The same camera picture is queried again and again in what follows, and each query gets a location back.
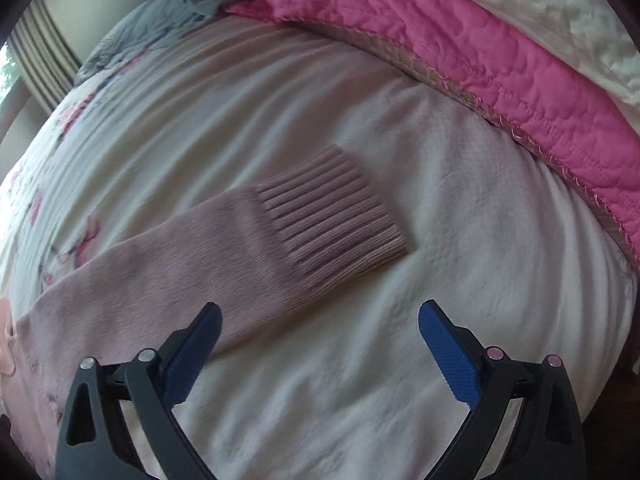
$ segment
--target pink quilt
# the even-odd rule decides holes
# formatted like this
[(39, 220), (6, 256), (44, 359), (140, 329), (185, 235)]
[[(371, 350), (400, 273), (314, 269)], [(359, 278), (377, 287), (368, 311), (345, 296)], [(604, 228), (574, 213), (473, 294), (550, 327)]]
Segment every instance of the pink quilt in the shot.
[(470, 0), (253, 0), (229, 12), (382, 40), (577, 187), (640, 269), (640, 138), (604, 90)]

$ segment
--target blue gripper pad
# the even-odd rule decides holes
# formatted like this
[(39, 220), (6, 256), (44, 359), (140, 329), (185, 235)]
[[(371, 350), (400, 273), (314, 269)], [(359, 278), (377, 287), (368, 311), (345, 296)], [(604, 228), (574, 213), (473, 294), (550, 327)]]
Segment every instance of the blue gripper pad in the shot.
[(160, 400), (170, 410), (184, 402), (222, 331), (220, 307), (208, 303), (162, 374)]
[(420, 334), (436, 359), (453, 395), (457, 400), (466, 402), (473, 410), (481, 397), (479, 370), (453, 333), (453, 325), (449, 319), (443, 318), (444, 314), (440, 312), (433, 300), (425, 302), (420, 307)]

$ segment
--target white bed sheet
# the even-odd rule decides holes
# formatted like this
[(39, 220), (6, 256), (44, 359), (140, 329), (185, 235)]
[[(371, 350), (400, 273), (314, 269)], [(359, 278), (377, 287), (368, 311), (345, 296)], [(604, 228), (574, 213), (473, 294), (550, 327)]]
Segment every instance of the white bed sheet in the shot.
[(1, 253), (14, 319), (38, 266), (53, 281), (71, 270), (60, 252), (87, 218), (97, 254), (331, 142), (407, 234), (408, 256), (210, 359), (175, 413), (220, 479), (424, 478), (467, 413), (418, 333), (429, 298), (513, 358), (560, 354), (583, 415), (626, 339), (636, 279), (583, 200), (473, 112), (346, 44), (226, 18), (110, 83), (57, 150), (47, 135), (21, 161), (48, 169), (14, 196), (23, 220)]

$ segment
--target curtain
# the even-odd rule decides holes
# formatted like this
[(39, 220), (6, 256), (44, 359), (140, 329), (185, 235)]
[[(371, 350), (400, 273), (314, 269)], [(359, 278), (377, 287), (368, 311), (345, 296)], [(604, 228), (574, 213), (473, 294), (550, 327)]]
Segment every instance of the curtain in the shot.
[(7, 41), (31, 95), (49, 114), (74, 86), (80, 62), (65, 43), (44, 0), (33, 0)]

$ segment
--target metal pin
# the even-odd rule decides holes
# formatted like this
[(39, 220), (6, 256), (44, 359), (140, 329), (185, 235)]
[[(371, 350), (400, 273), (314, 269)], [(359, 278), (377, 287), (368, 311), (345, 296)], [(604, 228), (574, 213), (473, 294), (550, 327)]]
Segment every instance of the metal pin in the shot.
[(90, 370), (94, 367), (94, 365), (95, 359), (93, 357), (85, 357), (80, 363), (80, 367), (82, 368), (82, 370)]
[(486, 356), (491, 359), (491, 361), (499, 361), (504, 358), (504, 352), (502, 348), (489, 346), (489, 348), (486, 349)]
[(552, 366), (553, 368), (559, 368), (562, 366), (562, 359), (560, 358), (560, 356), (557, 356), (555, 354), (551, 354), (549, 357), (546, 358), (546, 360), (548, 361), (549, 365)]
[(156, 358), (156, 351), (152, 348), (147, 348), (138, 354), (138, 361), (143, 363), (149, 363)]

